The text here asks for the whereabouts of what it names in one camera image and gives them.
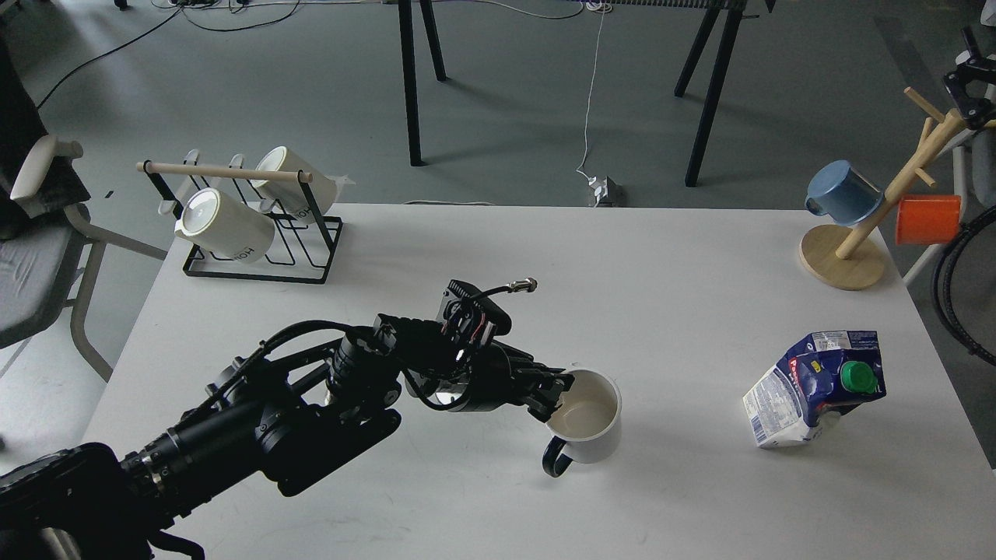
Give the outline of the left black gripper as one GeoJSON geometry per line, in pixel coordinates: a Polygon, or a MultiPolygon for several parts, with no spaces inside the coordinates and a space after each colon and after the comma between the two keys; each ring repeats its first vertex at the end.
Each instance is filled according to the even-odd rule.
{"type": "Polygon", "coordinates": [[[491,299],[537,287],[534,278],[487,290],[452,279],[433,320],[378,315],[373,326],[377,346],[401,367],[406,390],[433,410],[524,405],[538,422],[550,422],[575,376],[497,341],[511,331],[511,318],[491,299]]]}

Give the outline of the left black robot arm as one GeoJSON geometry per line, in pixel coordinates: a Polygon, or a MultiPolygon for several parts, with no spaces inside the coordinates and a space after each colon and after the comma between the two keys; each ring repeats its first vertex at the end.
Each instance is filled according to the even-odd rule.
{"type": "Polygon", "coordinates": [[[234,359],[209,394],[141,450],[59,450],[2,476],[4,559],[202,559],[168,533],[178,517],[260,472],[295,496],[383,442],[403,390],[435,411],[524,405],[550,421],[577,378],[499,341],[511,319],[495,294],[452,280],[437,318],[381,314],[371,327],[302,321],[234,359]]]}

